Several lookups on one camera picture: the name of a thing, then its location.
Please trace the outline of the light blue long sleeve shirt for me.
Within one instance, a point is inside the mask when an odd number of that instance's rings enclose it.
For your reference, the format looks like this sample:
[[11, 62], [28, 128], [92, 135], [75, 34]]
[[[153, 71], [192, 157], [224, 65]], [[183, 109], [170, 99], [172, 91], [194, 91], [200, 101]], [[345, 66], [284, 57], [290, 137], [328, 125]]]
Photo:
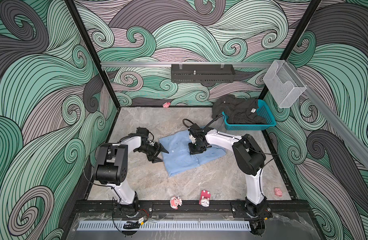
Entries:
[[224, 148], [212, 147], [204, 153], [191, 155], [188, 146], [191, 143], [188, 131], [181, 131], [161, 138], [159, 143], [168, 151], [168, 153], [162, 153], [162, 156], [170, 177], [197, 168], [227, 154]]

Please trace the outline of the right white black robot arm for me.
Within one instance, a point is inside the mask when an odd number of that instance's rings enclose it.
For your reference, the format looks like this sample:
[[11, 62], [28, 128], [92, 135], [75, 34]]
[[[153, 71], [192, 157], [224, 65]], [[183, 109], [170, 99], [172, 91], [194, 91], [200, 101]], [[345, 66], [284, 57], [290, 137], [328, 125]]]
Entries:
[[183, 119], [189, 131], [189, 151], [191, 155], [202, 154], [217, 146], [234, 153], [239, 169], [245, 174], [247, 184], [246, 211], [251, 217], [266, 213], [267, 197], [263, 192], [263, 170], [266, 155], [253, 136], [222, 133], [210, 125], [199, 127], [188, 119]]

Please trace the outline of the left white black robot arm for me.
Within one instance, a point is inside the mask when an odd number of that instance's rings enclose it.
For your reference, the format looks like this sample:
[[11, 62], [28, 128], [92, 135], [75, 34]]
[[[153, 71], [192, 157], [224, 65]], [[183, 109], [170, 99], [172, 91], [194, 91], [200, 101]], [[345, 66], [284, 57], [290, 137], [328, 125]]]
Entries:
[[129, 154], [143, 153], [154, 164], [163, 161], [160, 153], [169, 152], [161, 143], [150, 140], [152, 135], [147, 128], [138, 127], [135, 133], [128, 134], [117, 143], [103, 144], [98, 150], [93, 178], [101, 186], [110, 188], [116, 203], [129, 213], [139, 211], [138, 195], [127, 181]]

